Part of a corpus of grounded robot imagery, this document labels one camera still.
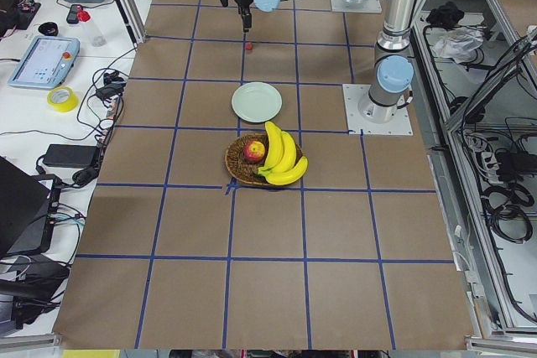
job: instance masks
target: wicker basket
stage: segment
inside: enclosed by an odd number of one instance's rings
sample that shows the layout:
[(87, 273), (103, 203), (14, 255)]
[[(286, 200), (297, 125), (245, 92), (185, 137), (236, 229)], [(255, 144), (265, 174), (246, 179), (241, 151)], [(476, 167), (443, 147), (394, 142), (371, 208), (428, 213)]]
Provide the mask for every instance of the wicker basket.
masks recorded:
[[(244, 146), (251, 140), (258, 140), (263, 143), (267, 152), (269, 151), (269, 137), (265, 133), (250, 133), (239, 137), (229, 145), (226, 150), (226, 168), (229, 174), (243, 182), (244, 184), (252, 184), (256, 186), (274, 186), (269, 184), (263, 176), (258, 175), (258, 168), (262, 167), (265, 160), (262, 159), (258, 163), (249, 163), (244, 159), (242, 153)], [(296, 145), (296, 161), (302, 157), (302, 150)]]

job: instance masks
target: apple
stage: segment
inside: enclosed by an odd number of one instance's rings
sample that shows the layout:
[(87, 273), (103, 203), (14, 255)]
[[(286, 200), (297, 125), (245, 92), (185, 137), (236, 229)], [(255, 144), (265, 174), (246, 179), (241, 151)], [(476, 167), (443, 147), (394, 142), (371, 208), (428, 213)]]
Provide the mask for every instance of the apple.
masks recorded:
[(250, 140), (244, 146), (242, 154), (249, 163), (258, 163), (265, 156), (265, 146), (257, 140)]

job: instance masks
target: table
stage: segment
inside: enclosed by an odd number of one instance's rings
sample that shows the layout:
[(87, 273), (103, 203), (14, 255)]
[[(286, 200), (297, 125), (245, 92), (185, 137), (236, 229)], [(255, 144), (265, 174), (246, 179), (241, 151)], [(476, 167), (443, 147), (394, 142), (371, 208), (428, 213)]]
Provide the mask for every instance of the table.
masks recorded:
[[(60, 35), (75, 37), (81, 40), (81, 52), (65, 79), (64, 85), (69, 86), (77, 94), (79, 100), (91, 85), (91, 74), (98, 69), (110, 65), (116, 57), (128, 52), (133, 44), (128, 37), (121, 16), (115, 4), (90, 10), (91, 16), (98, 22), (99, 27), (107, 39), (107, 44), (92, 47), (81, 32), (79, 25), (69, 25), (65, 21), (67, 8), (56, 4), (56, 0), (36, 0), (42, 3), (30, 28), (17, 31), (12, 36), (0, 42), (0, 57), (20, 58), (28, 48), (34, 36), (39, 35), (37, 27), (46, 21), (55, 21), (59, 25)], [(151, 0), (135, 0), (142, 19), (145, 21), (149, 12)], [(135, 51), (114, 63), (113, 67), (129, 73)], [(0, 63), (0, 132), (21, 132), (37, 129), (42, 132), (61, 133), (72, 138), (81, 138), (91, 130), (76, 121), (76, 110), (59, 113), (48, 106), (46, 96), (48, 91), (15, 88), (7, 85), (9, 76), (13, 73), (14, 63)], [(104, 116), (105, 108), (99, 101), (92, 102), (97, 114)], [(81, 110), (81, 120), (97, 123), (98, 120), (88, 111)], [(36, 174), (35, 160), (46, 151), (51, 143), (76, 143), (95, 145), (93, 136), (81, 142), (72, 142), (62, 137), (44, 135), (42, 133), (9, 134), (0, 136), (0, 155), (17, 165), (27, 174)], [(66, 182), (70, 182), (71, 175), (76, 169), (47, 169)], [(71, 205), (86, 214), (91, 195), (96, 182), (92, 182), (83, 189), (64, 190), (60, 201)], [(51, 259), (65, 261), (71, 256), (75, 246), (78, 231), (75, 225), (58, 226), (55, 228), (51, 248), (45, 255)], [(25, 325), (20, 331), (11, 336), (44, 335), (52, 331), (58, 309), (40, 315), (31, 325)]]

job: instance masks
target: black power adapter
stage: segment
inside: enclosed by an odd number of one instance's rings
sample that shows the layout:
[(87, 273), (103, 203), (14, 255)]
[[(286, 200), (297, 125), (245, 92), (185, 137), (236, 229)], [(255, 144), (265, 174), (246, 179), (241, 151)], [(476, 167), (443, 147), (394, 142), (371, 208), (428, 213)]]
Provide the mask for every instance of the black power adapter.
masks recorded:
[(96, 164), (99, 148), (76, 144), (50, 144), (43, 164), (58, 168), (87, 168)]

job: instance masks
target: yellow banana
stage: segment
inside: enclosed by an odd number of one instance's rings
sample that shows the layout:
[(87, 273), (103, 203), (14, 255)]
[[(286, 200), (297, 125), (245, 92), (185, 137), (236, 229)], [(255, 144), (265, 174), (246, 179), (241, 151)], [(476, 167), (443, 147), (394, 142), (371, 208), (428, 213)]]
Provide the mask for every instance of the yellow banana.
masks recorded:
[(296, 182), (305, 174), (305, 171), (308, 169), (308, 158), (303, 155), (300, 157), (299, 162), (287, 172), (273, 173), (268, 174), (265, 179), (270, 184), (276, 184), (278, 186), (283, 186), (285, 184), (292, 184)]
[(277, 163), (270, 172), (278, 174), (280, 172), (287, 172), (295, 166), (296, 162), (296, 146), (295, 140), (286, 131), (282, 130), (282, 143), (284, 144), (284, 155), (282, 159)]
[(282, 130), (271, 121), (265, 122), (265, 130), (268, 135), (268, 151), (265, 164), (263, 167), (259, 168), (259, 172), (274, 167), (284, 155), (284, 144), (281, 136)]

